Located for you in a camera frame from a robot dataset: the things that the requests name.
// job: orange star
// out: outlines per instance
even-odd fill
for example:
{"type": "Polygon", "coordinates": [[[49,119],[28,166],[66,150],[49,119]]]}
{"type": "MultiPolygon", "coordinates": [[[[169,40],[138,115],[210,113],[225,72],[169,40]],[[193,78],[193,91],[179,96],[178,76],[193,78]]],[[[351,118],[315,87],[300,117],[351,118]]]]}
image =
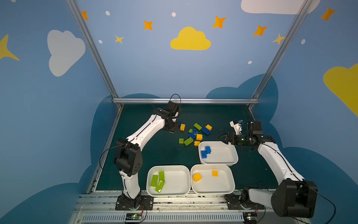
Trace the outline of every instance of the orange star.
{"type": "Polygon", "coordinates": [[[83,18],[84,18],[85,20],[89,20],[88,17],[87,17],[87,11],[83,11],[83,12],[82,12],[82,15],[83,15],[83,18]]]}
{"type": "Polygon", "coordinates": [[[253,34],[253,36],[256,36],[256,35],[260,35],[262,36],[263,35],[263,32],[265,31],[267,27],[261,27],[260,25],[257,27],[257,31],[256,33],[253,34]]]}
{"type": "Polygon", "coordinates": [[[321,16],[321,18],[320,18],[320,19],[325,19],[325,20],[326,20],[326,22],[327,22],[327,20],[329,19],[329,17],[330,17],[333,13],[335,13],[335,11],[331,10],[331,8],[330,8],[330,7],[328,7],[328,9],[327,9],[326,13],[325,13],[325,14],[323,14],[323,16],[321,16]]]}
{"type": "Polygon", "coordinates": [[[213,28],[220,27],[222,29],[224,20],[226,20],[226,18],[220,19],[219,17],[216,17],[216,21],[215,21],[215,24],[213,25],[213,28]]]}
{"type": "Polygon", "coordinates": [[[153,22],[147,22],[147,21],[144,20],[144,29],[152,30],[152,23],[153,22]]]}

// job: blue wall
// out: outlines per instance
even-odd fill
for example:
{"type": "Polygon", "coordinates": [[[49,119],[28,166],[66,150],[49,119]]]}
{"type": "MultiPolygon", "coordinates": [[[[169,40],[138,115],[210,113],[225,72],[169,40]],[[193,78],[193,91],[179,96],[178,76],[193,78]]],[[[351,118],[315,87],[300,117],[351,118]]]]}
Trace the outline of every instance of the blue wall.
{"type": "MultiPolygon", "coordinates": [[[[357,7],[354,0],[321,0],[270,79],[277,87],[267,85],[253,108],[264,132],[279,141],[295,169],[335,203],[337,214],[331,223],[337,224],[346,214],[350,216],[344,223],[358,219],[358,117],[323,77],[333,67],[358,63],[358,30],[352,29],[358,22],[357,7]],[[327,21],[320,19],[328,7],[336,12],[327,21]]],[[[318,197],[312,223],[326,222],[332,212],[332,205],[318,197]]]]}
{"type": "Polygon", "coordinates": [[[0,40],[19,59],[0,44],[0,223],[67,223],[117,107],[87,46],[64,75],[49,68],[51,30],[83,39],[65,0],[5,0],[0,11],[0,40]]]}
{"type": "MultiPolygon", "coordinates": [[[[212,90],[237,88],[264,73],[279,47],[273,41],[286,34],[294,18],[247,13],[236,0],[78,3],[87,12],[86,23],[120,97],[170,97],[173,93],[188,98],[231,96],[230,90],[212,90]],[[213,28],[216,16],[226,18],[222,29],[213,28]],[[153,22],[153,30],[144,30],[144,20],[153,22]],[[268,28],[262,36],[253,36],[258,25],[268,28]],[[210,48],[171,48],[171,40],[185,27],[204,32],[210,48]],[[116,35],[123,37],[122,44],[115,42],[116,35]]],[[[235,97],[251,98],[244,92],[236,92],[235,97]]]]}

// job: green lego brick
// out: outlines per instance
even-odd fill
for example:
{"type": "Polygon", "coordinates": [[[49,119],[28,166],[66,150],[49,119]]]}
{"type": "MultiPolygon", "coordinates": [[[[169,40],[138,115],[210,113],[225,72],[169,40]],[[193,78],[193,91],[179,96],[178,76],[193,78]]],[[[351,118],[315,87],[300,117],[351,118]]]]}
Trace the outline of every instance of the green lego brick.
{"type": "Polygon", "coordinates": [[[165,181],[165,179],[164,179],[164,171],[159,172],[159,179],[162,180],[162,181],[165,181]]]}
{"type": "Polygon", "coordinates": [[[158,186],[157,186],[157,188],[155,189],[155,191],[158,192],[158,193],[160,193],[161,190],[162,190],[162,188],[163,188],[163,186],[164,186],[164,183],[165,183],[164,180],[160,180],[160,181],[159,181],[159,184],[158,184],[158,186]]]}
{"type": "Polygon", "coordinates": [[[192,143],[194,140],[192,138],[188,138],[187,140],[184,141],[184,144],[186,146],[188,146],[190,143],[192,143]]]}
{"type": "Polygon", "coordinates": [[[158,175],[153,175],[152,184],[150,186],[156,187],[156,183],[158,182],[158,175]]]}
{"type": "Polygon", "coordinates": [[[199,131],[202,129],[202,127],[198,123],[195,123],[194,127],[196,127],[199,131]]]}

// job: yellow lego brick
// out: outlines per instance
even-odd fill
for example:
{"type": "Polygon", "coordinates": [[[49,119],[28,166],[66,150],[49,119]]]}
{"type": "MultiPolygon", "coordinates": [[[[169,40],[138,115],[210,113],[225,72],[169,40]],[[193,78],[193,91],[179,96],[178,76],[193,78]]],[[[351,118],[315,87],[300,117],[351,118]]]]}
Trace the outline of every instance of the yellow lego brick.
{"type": "Polygon", "coordinates": [[[202,134],[197,134],[197,140],[199,140],[199,141],[203,140],[203,135],[202,134]]]}
{"type": "Polygon", "coordinates": [[[195,175],[193,176],[193,179],[194,179],[195,182],[201,180],[200,174],[199,174],[199,173],[195,174],[195,175]]]}
{"type": "Polygon", "coordinates": [[[211,127],[210,125],[206,125],[205,126],[209,131],[211,131],[211,129],[213,129],[213,127],[211,127]]]}

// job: lego brick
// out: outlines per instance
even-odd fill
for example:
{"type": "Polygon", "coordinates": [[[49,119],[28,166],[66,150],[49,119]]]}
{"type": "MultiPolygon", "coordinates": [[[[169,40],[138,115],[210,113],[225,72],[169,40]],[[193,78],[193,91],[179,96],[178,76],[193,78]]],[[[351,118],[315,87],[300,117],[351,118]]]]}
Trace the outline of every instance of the lego brick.
{"type": "Polygon", "coordinates": [[[189,137],[189,138],[192,138],[192,139],[195,139],[195,134],[189,133],[188,137],[189,137]]]}
{"type": "Polygon", "coordinates": [[[205,126],[209,131],[211,131],[211,129],[213,129],[213,127],[211,127],[210,125],[206,125],[205,126]]]}
{"type": "Polygon", "coordinates": [[[155,191],[158,192],[158,193],[160,193],[161,190],[163,189],[164,183],[165,183],[164,180],[160,180],[160,181],[159,181],[159,184],[158,184],[158,186],[157,186],[157,188],[155,189],[155,191]]]}
{"type": "Polygon", "coordinates": [[[211,132],[211,131],[209,131],[209,129],[207,129],[206,127],[203,127],[202,131],[203,131],[205,134],[207,134],[207,135],[209,135],[210,132],[211,132]]]}
{"type": "Polygon", "coordinates": [[[206,151],[200,151],[201,155],[202,155],[202,159],[206,159],[208,156],[206,155],[206,151]]]}
{"type": "Polygon", "coordinates": [[[184,141],[184,144],[186,146],[188,146],[190,143],[192,143],[194,140],[192,138],[188,138],[187,140],[184,141]]]}
{"type": "Polygon", "coordinates": [[[165,181],[165,179],[164,179],[164,171],[159,172],[159,179],[165,181]]]}
{"type": "Polygon", "coordinates": [[[193,179],[194,179],[195,182],[201,180],[200,174],[199,174],[199,173],[195,174],[195,175],[193,176],[193,179]]]}
{"type": "Polygon", "coordinates": [[[202,134],[197,134],[197,140],[199,140],[199,141],[203,140],[203,135],[202,134]]]}
{"type": "Polygon", "coordinates": [[[205,152],[206,152],[206,154],[210,154],[210,153],[211,153],[210,146],[205,146],[205,152]]]}
{"type": "Polygon", "coordinates": [[[199,131],[202,129],[202,127],[198,123],[195,123],[194,127],[196,127],[199,131]]]}
{"type": "Polygon", "coordinates": [[[152,187],[156,187],[156,183],[158,182],[158,175],[153,175],[152,176],[152,183],[150,186],[152,187]]]}

